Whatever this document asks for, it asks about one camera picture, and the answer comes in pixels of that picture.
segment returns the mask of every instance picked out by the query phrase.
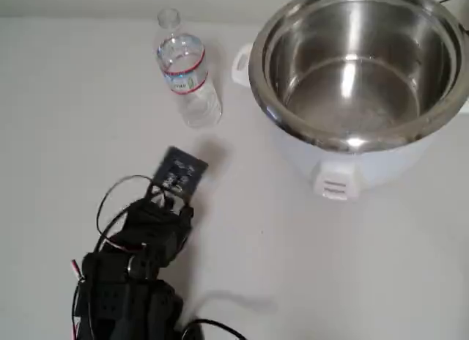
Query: stainless steel pot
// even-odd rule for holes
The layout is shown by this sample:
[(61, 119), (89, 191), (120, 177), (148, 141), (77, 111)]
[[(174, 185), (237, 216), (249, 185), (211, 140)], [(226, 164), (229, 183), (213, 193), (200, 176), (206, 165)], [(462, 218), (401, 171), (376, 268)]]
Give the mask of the stainless steel pot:
[(249, 81), (262, 110), (301, 141), (393, 149), (461, 109), (468, 40), (434, 0), (294, 0), (258, 34)]

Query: red stripe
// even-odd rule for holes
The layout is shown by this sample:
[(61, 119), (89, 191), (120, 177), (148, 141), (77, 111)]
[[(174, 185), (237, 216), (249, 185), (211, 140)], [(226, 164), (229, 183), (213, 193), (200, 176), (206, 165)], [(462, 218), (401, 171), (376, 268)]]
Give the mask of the red stripe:
[(180, 75), (180, 74), (189, 73), (190, 71), (193, 71), (193, 70), (197, 69), (197, 67), (200, 65), (200, 63), (202, 63), (202, 60), (204, 60), (204, 56), (205, 56), (205, 48), (204, 48), (204, 51), (202, 52), (202, 55), (200, 56), (199, 61), (194, 66), (190, 67), (189, 69), (183, 70), (183, 71), (177, 71), (177, 72), (165, 71), (164, 73), (168, 74), (168, 75)]

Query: bottle label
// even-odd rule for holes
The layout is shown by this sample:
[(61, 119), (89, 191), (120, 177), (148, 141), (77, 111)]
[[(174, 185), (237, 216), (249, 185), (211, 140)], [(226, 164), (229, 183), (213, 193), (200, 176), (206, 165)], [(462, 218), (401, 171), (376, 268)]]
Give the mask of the bottle label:
[(163, 71), (166, 83), (169, 88), (179, 95), (186, 95), (200, 88), (208, 76), (207, 65), (205, 63), (205, 52), (201, 59), (190, 69), (179, 73)]

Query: black tag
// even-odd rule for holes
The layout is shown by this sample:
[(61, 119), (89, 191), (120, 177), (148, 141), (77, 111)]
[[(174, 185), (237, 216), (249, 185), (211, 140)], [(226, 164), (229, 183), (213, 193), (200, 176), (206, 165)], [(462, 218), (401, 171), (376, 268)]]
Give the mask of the black tag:
[(169, 147), (153, 182), (188, 203), (207, 168), (208, 164), (203, 160)]

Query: white rice cooker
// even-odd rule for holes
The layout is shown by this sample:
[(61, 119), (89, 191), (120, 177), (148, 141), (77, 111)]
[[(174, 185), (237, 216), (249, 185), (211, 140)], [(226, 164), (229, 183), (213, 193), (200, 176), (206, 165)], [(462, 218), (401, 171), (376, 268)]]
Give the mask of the white rice cooker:
[(232, 66), (329, 199), (410, 168), (469, 96), (469, 35), (434, 0), (294, 0)]

